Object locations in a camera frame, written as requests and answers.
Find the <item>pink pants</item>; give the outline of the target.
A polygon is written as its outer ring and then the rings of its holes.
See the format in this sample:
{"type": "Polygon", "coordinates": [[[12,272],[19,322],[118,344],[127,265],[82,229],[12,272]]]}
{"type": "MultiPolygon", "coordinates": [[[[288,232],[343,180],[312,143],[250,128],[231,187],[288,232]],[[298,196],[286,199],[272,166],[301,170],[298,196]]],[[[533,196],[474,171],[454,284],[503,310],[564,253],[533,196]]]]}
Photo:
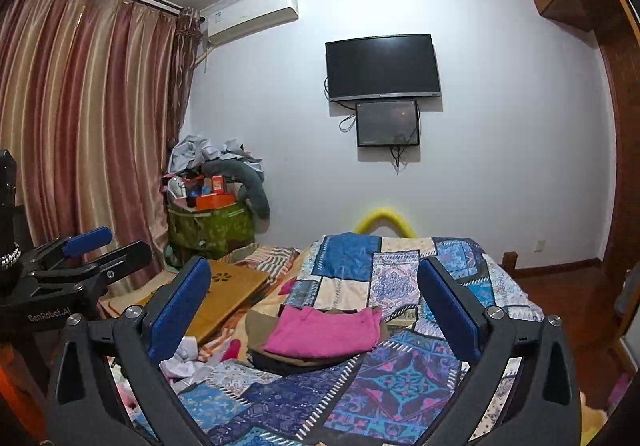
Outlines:
{"type": "Polygon", "coordinates": [[[334,359],[369,352],[381,338],[382,312],[328,313],[287,305],[264,351],[305,360],[334,359]]]}

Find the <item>green storage bag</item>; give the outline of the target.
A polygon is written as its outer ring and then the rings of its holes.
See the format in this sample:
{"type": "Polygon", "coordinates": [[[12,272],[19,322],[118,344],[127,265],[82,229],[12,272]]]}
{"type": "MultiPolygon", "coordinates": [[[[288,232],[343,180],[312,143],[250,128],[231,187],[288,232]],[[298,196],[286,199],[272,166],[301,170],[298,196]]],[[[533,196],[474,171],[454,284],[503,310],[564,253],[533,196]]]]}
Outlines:
{"type": "Polygon", "coordinates": [[[179,266],[192,255],[220,259],[255,239],[253,214],[242,203],[205,211],[173,205],[167,216],[171,258],[179,266]]]}

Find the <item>orange box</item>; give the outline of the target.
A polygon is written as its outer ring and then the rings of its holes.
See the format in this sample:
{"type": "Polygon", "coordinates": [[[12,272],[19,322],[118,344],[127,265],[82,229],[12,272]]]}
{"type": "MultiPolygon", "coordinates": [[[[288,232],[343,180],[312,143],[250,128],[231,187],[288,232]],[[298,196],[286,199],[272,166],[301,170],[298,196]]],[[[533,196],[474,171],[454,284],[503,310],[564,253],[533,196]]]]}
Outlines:
{"type": "Polygon", "coordinates": [[[207,194],[195,198],[197,211],[217,210],[233,205],[236,202],[233,194],[207,194]]]}

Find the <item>blue patchwork bed quilt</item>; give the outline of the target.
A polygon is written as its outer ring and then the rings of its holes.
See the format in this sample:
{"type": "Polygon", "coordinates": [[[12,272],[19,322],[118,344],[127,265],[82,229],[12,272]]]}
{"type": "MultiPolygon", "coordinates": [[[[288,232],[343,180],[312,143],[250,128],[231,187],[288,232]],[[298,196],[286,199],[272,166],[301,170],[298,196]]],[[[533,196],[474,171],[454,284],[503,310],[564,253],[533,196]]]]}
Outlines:
{"type": "Polygon", "coordinates": [[[431,257],[486,307],[523,321],[544,316],[472,239],[328,235],[290,255],[239,324],[205,346],[186,336],[160,369],[214,445],[411,445],[469,369],[419,291],[419,263],[431,257]],[[390,336],[333,366],[261,370],[247,357],[246,316],[285,305],[379,309],[390,336]]]}

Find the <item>wooden lap desk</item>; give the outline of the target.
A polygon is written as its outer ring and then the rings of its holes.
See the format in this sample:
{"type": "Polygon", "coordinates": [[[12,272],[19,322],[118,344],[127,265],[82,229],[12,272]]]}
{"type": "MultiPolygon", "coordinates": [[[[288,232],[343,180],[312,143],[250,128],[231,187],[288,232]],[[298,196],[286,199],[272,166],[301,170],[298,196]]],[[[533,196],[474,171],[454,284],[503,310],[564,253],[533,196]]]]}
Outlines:
{"type": "Polygon", "coordinates": [[[175,296],[166,302],[153,336],[193,336],[204,343],[241,305],[267,286],[265,272],[221,261],[208,261],[210,281],[206,291],[202,273],[192,273],[175,296]]]}

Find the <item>olive green pants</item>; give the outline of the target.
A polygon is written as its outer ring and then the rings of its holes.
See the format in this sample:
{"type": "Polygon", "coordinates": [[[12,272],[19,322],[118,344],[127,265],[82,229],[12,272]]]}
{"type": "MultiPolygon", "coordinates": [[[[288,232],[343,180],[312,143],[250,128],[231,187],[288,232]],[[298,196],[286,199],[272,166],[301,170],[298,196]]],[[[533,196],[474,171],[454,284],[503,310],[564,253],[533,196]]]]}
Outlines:
{"type": "Polygon", "coordinates": [[[378,309],[320,311],[285,305],[274,315],[246,316],[247,357],[261,370],[329,367],[372,351],[390,336],[378,309]]]}

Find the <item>red gold striped curtain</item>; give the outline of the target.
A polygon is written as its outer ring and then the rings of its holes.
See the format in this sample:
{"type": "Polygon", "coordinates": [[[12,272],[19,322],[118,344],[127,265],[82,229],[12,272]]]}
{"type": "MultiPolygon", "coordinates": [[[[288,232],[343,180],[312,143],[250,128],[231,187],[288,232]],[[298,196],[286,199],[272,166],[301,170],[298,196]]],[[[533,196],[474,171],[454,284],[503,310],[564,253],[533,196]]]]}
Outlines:
{"type": "Polygon", "coordinates": [[[1,145],[32,241],[105,226],[152,250],[120,296],[164,268],[160,191],[186,114],[198,19],[134,0],[9,0],[1,13],[1,145]]]}

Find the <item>pile of grey clothes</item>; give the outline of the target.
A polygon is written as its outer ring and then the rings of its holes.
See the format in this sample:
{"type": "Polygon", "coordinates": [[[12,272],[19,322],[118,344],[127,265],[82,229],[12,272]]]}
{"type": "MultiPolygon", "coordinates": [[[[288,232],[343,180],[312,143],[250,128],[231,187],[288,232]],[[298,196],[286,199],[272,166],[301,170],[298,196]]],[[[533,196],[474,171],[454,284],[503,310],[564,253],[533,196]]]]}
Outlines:
{"type": "Polygon", "coordinates": [[[270,219],[270,204],[264,190],[265,170],[262,159],[245,151],[237,140],[215,146],[207,137],[188,135],[171,151],[167,172],[179,174],[200,171],[205,177],[221,175],[241,185],[239,193],[247,200],[259,220],[270,219]]]}

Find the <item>yellow foam headboard pad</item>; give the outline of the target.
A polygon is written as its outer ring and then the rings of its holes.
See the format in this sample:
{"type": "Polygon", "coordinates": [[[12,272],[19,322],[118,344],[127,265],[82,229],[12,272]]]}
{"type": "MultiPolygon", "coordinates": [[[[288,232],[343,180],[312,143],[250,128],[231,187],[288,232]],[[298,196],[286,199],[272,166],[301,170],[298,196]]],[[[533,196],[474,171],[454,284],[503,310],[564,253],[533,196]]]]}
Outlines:
{"type": "Polygon", "coordinates": [[[416,231],[408,221],[392,208],[378,208],[369,212],[352,230],[356,234],[369,234],[372,229],[389,226],[400,238],[416,238],[416,231]]]}

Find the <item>wooden door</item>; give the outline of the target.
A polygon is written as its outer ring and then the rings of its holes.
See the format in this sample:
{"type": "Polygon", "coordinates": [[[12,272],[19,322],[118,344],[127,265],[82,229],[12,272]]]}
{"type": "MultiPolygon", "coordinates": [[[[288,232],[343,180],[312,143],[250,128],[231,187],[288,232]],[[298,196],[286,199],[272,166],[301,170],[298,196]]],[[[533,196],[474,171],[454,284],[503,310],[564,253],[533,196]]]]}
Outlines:
{"type": "Polygon", "coordinates": [[[615,125],[615,195],[604,271],[622,287],[639,261],[639,21],[628,0],[596,29],[615,125]]]}

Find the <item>white wall socket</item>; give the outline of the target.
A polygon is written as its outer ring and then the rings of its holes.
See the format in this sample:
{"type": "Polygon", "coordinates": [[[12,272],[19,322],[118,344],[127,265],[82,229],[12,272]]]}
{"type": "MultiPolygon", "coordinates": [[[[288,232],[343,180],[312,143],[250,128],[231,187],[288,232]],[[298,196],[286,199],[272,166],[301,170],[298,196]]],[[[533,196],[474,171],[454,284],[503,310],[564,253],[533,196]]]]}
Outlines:
{"type": "Polygon", "coordinates": [[[546,241],[544,239],[540,239],[536,241],[536,245],[534,248],[535,252],[542,252],[544,251],[544,246],[546,245],[546,241]]]}

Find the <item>white wall air conditioner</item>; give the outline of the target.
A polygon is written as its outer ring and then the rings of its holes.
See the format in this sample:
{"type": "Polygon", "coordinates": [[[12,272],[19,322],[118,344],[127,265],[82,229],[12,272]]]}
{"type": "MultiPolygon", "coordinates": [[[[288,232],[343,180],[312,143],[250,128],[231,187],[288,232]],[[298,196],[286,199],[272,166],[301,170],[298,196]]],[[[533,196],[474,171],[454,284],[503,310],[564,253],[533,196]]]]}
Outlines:
{"type": "Polygon", "coordinates": [[[214,48],[299,18],[297,0],[220,0],[200,13],[214,48]]]}

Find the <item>small black wall monitor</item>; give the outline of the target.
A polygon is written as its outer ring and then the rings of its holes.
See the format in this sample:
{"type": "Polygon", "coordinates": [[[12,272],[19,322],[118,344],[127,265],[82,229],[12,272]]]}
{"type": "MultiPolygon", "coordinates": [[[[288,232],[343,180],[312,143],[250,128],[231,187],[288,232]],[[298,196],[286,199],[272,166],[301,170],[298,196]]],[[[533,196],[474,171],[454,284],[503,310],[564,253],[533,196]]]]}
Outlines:
{"type": "Polygon", "coordinates": [[[359,147],[420,145],[420,116],[415,100],[367,100],[356,103],[359,147]]]}

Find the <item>large black wall television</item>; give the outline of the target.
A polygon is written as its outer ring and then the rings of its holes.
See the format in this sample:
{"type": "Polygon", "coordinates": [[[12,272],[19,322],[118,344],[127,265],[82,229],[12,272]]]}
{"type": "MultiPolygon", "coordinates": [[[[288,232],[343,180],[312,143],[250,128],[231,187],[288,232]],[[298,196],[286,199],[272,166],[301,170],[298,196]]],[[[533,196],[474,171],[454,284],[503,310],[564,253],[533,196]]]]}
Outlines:
{"type": "Polygon", "coordinates": [[[326,43],[326,93],[332,101],[419,99],[442,93],[429,34],[326,43]]]}

